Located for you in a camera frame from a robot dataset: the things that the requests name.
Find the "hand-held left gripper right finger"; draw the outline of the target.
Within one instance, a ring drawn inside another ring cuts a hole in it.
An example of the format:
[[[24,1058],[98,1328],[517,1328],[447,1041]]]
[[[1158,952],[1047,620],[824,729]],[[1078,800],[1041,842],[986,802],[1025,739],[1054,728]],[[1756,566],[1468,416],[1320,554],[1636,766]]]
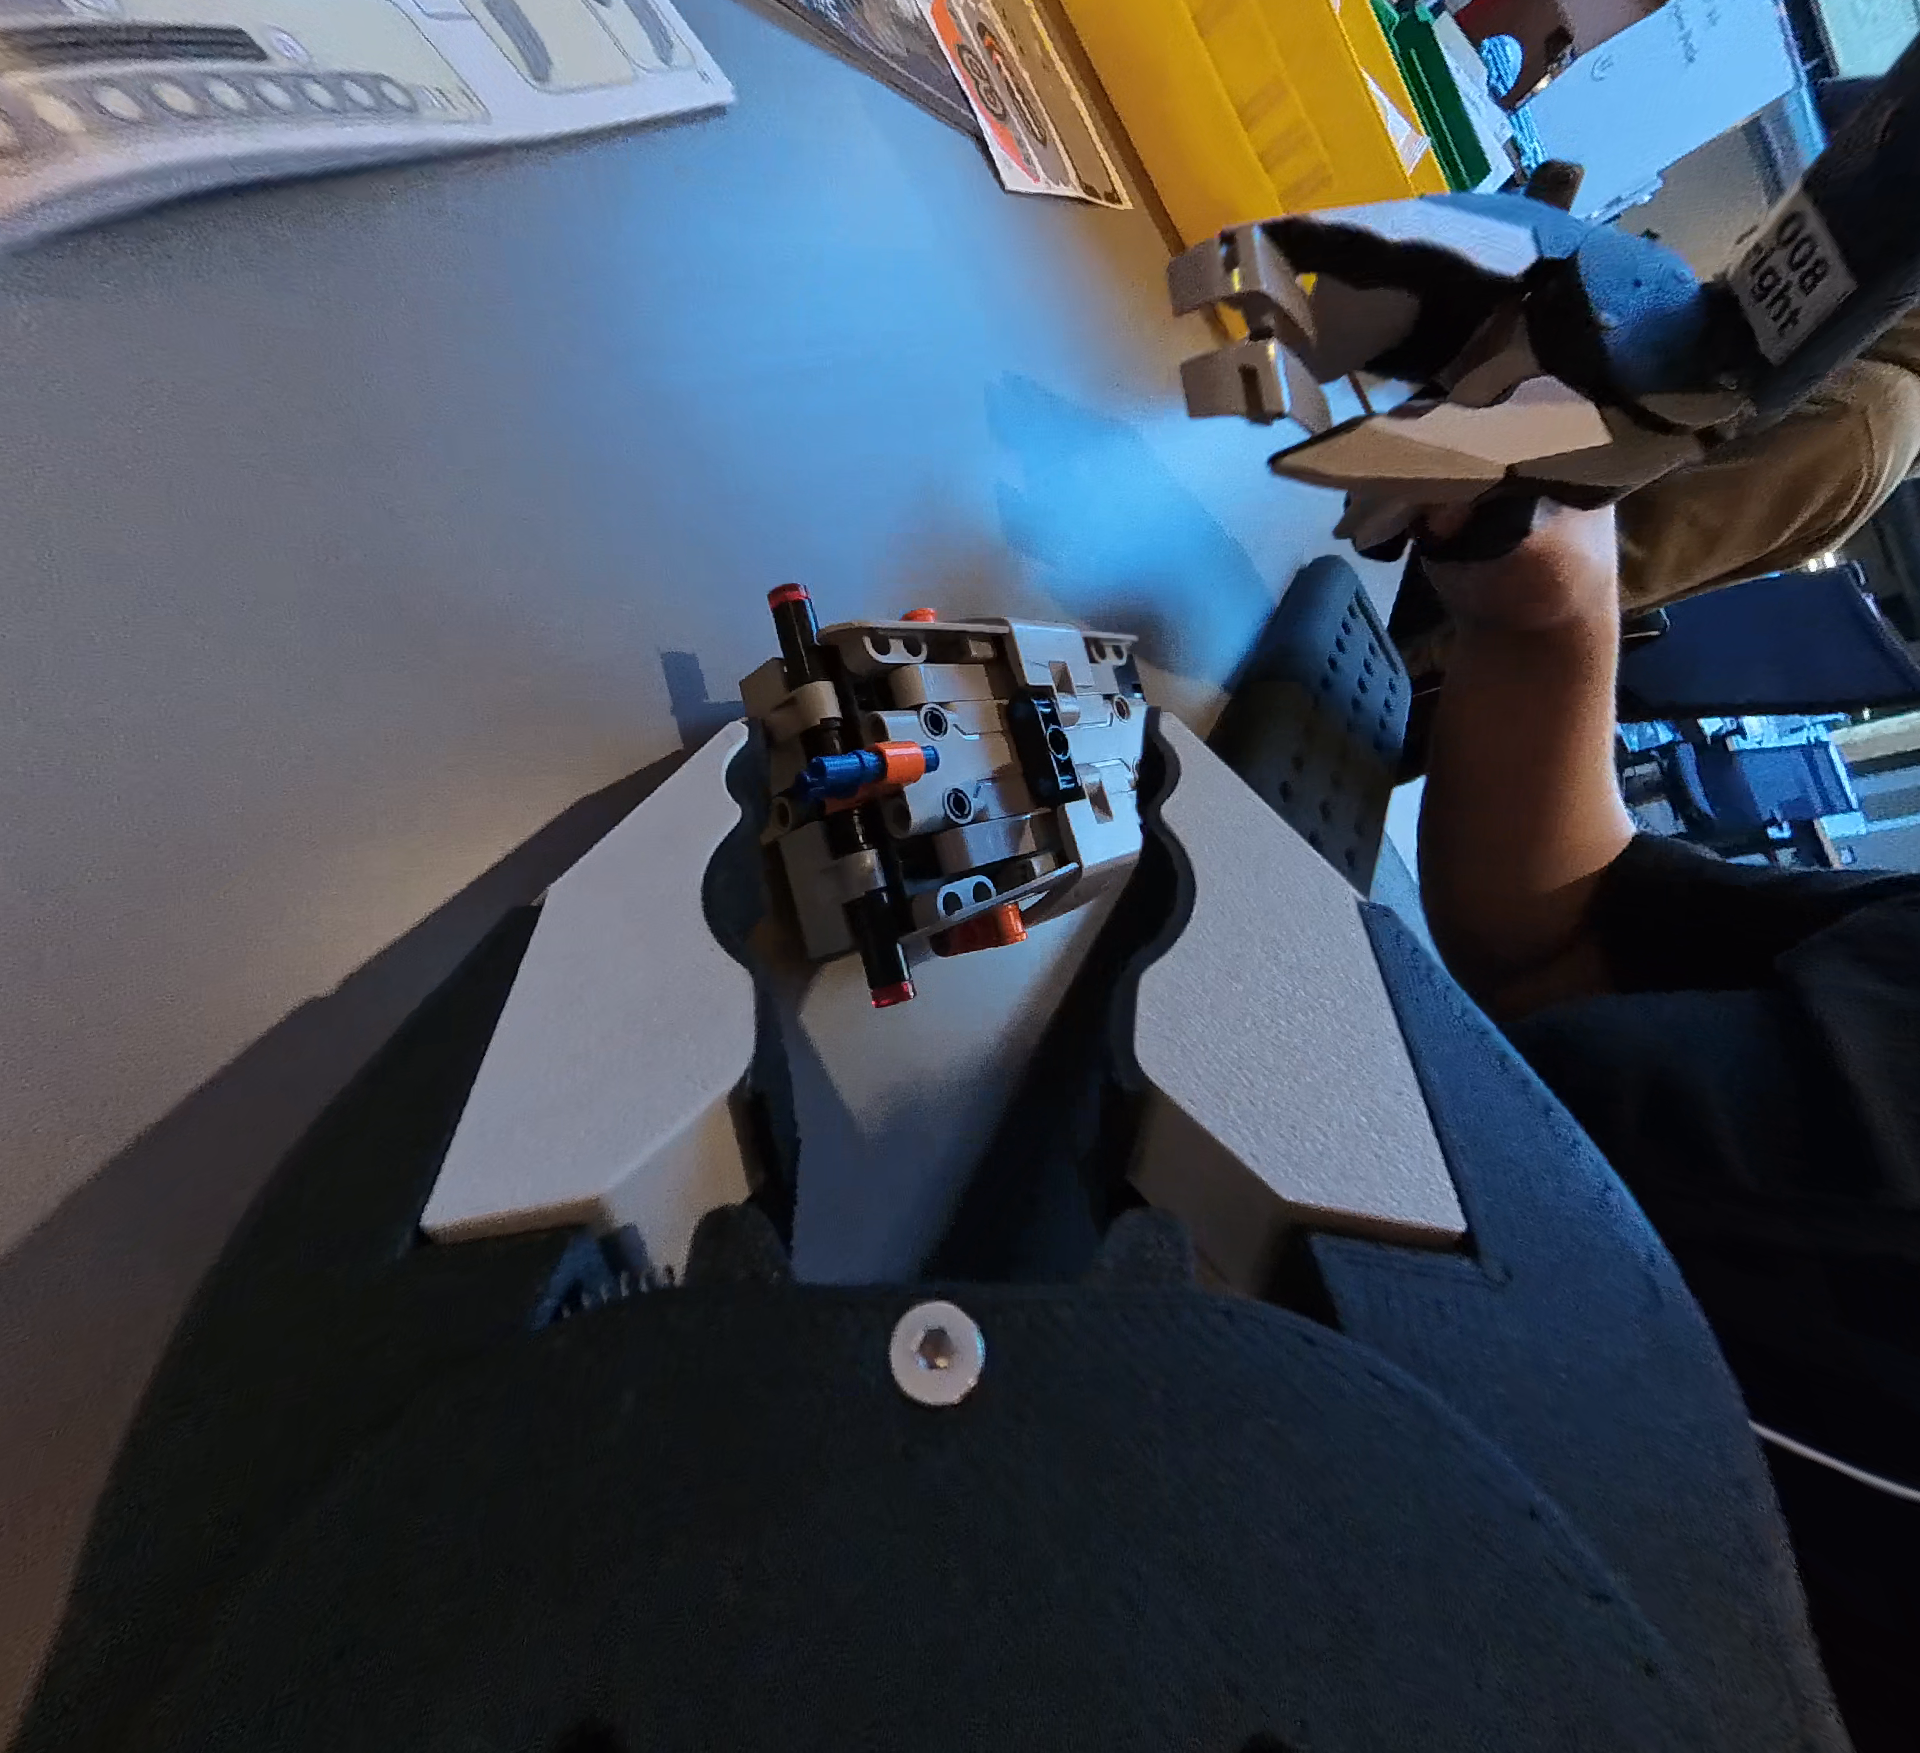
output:
[[[1319,1239],[1462,1251],[1356,887],[1170,711],[1145,717],[1139,808],[1097,946],[1120,1189],[1183,1228],[1203,1284],[1284,1284]]]

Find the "person's dark clothing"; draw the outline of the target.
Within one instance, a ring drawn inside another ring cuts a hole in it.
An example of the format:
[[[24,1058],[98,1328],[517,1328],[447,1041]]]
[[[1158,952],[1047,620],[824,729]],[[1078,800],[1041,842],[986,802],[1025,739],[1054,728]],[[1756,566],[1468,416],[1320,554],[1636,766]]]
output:
[[[1859,1749],[1918,1741],[1915,878],[1639,837],[1610,993],[1509,1037],[1639,1202],[1765,1447]]]

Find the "open instruction booklet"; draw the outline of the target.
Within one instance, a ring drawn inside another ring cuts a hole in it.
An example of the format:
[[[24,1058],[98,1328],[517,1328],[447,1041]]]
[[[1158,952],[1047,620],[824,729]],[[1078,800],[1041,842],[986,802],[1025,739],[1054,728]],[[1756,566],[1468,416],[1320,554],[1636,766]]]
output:
[[[730,107],[669,0],[1,0],[1,241]]]

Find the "person's right forearm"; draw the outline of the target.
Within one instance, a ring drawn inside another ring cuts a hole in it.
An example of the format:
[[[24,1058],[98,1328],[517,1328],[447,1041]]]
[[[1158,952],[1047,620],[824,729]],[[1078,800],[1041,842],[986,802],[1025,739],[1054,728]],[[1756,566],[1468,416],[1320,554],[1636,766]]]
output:
[[[1452,979],[1494,1020],[1610,989],[1592,906],[1634,826],[1615,779],[1619,640],[1452,628],[1419,885]]]

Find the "grey curved block piece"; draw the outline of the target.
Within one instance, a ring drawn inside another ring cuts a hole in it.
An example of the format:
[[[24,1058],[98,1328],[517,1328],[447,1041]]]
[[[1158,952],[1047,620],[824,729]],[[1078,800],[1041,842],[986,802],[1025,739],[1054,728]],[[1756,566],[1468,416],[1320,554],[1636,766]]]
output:
[[[1178,316],[1231,311],[1246,328],[1183,361],[1183,397],[1193,419],[1292,424],[1314,437],[1333,425],[1330,403],[1312,371],[1309,285],[1284,257],[1276,228],[1220,230],[1170,260],[1166,285]]]

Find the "person's right hand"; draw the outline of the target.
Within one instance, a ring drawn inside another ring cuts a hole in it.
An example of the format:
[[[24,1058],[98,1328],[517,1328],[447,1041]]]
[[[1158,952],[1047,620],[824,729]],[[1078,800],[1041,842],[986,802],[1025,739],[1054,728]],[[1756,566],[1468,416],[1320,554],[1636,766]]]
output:
[[[1542,498],[1529,535],[1497,559],[1453,556],[1477,515],[1430,509],[1418,543],[1452,628],[1471,635],[1570,635],[1619,640],[1617,509]]]

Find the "colourful sticker sheet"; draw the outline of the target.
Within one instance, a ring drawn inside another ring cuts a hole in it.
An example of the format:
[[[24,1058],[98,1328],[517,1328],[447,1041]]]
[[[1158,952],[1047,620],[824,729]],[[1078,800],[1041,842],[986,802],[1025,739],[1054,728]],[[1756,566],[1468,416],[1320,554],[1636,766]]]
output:
[[[1127,210],[1124,171],[1037,0],[914,0],[1005,189]]]

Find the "green plastic bin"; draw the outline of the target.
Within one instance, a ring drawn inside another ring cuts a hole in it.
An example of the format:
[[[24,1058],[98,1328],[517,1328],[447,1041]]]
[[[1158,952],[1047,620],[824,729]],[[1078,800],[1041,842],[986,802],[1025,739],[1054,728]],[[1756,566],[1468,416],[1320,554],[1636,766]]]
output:
[[[1468,107],[1471,83],[1452,69],[1432,12],[1367,0],[1408,89],[1419,130],[1452,192],[1494,192],[1515,177],[1507,133],[1489,142]]]

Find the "yellow plastic bin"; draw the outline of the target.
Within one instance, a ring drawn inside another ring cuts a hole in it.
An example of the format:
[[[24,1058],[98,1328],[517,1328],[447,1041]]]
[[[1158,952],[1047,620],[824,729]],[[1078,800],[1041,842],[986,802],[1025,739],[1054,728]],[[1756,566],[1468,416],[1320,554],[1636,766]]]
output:
[[[1373,0],[1058,0],[1183,252],[1452,185]]]

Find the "grey toy robot assembly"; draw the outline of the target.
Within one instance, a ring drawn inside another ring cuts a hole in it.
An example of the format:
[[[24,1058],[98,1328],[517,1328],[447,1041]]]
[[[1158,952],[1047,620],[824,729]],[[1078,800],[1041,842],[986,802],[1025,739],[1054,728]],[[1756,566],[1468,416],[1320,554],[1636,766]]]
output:
[[[877,1008],[915,966],[1020,944],[1120,890],[1141,850],[1136,638],[941,617],[821,624],[769,595],[777,656],[740,679],[809,959],[852,956]]]

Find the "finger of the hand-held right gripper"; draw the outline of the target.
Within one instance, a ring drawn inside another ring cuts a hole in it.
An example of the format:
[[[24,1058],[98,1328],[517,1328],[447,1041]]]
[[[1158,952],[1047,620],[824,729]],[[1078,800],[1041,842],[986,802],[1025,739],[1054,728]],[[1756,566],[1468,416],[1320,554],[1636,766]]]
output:
[[[1524,332],[1478,337],[1438,379],[1395,405],[1363,395],[1361,413],[1310,430],[1269,468],[1319,490],[1485,491],[1537,462],[1608,449],[1602,408],[1547,373]]]
[[[1288,213],[1322,384],[1438,384],[1477,339],[1524,332],[1547,373],[1593,384],[1593,222],[1526,192]]]

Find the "wooden cutout stand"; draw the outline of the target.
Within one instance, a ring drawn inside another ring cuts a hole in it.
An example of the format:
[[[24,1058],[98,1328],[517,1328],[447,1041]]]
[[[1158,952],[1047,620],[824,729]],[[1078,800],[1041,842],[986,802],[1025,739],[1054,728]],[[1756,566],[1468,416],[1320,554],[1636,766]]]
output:
[[[1801,84],[1782,0],[1667,0],[1613,41],[1582,49],[1524,112],[1544,156],[1583,167],[1575,208],[1611,217]]]

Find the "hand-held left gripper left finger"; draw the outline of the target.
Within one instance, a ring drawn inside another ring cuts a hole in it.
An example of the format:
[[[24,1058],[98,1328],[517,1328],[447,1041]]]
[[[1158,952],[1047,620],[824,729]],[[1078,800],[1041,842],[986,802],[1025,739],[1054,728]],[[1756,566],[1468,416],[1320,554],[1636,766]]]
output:
[[[748,739],[740,717],[713,732],[540,898],[419,1213],[430,1241],[581,1227],[682,1280],[707,1213],[757,1189],[757,989],[705,899]]]

